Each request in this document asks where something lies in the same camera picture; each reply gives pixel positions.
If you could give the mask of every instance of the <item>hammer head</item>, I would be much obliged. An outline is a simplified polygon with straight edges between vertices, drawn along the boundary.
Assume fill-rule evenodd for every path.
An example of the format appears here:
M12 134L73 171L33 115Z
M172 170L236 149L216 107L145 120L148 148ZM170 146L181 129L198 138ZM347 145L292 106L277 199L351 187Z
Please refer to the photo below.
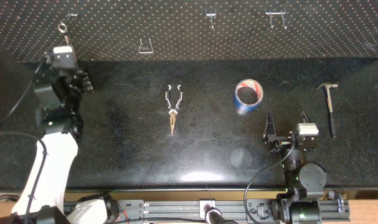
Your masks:
M320 88L320 87L322 87L322 86L324 86L326 89L337 88L338 87L338 83L329 83L329 82L322 83L322 84L320 84L319 87L317 87L317 89Z

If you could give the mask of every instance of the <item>pliers handle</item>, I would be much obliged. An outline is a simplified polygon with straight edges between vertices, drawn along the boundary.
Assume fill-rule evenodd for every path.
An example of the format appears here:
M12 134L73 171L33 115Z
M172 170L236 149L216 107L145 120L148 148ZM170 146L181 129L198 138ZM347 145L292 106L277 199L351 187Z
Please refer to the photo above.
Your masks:
M179 90L179 100L177 101L175 108L172 108L171 102L169 101L169 94L171 93L171 86L168 85L168 89L165 92L165 100L168 102L168 113L171 114L172 112L177 114L179 107L182 105L182 85L177 86L177 90Z

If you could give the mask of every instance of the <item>wooden surface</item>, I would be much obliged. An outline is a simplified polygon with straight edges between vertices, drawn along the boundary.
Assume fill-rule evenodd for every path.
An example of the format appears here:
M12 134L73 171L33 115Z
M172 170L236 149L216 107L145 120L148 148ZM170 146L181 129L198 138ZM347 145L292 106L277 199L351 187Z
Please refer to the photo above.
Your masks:
M10 214L14 202L0 203L0 217ZM378 200L350 200L350 222L326 222L328 224L378 224Z

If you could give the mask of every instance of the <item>hammer handle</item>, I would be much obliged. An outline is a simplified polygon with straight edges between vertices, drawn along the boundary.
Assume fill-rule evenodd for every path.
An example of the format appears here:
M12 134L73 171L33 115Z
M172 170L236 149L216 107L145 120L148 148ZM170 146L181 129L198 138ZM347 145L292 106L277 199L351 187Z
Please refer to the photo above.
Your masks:
M336 124L335 124L334 118L333 118L333 112L329 112L329 119L330 119L331 137L335 138L335 137L337 137L337 132L336 132Z

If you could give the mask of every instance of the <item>tape roll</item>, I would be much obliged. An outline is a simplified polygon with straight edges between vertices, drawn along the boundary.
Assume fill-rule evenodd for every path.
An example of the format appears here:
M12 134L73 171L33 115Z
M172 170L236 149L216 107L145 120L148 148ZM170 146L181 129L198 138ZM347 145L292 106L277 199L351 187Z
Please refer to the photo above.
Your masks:
M256 97L258 98L257 102L251 105L248 105L246 103L243 103L243 101L238 96L238 90L243 87L250 87L252 88L255 93L257 94ZM245 79L239 82L237 84L235 90L234 90L234 103L237 108L237 113L241 115L245 115L255 109L258 108L259 104L262 102L263 99L263 89L262 86L259 84L259 82L252 80L252 79Z

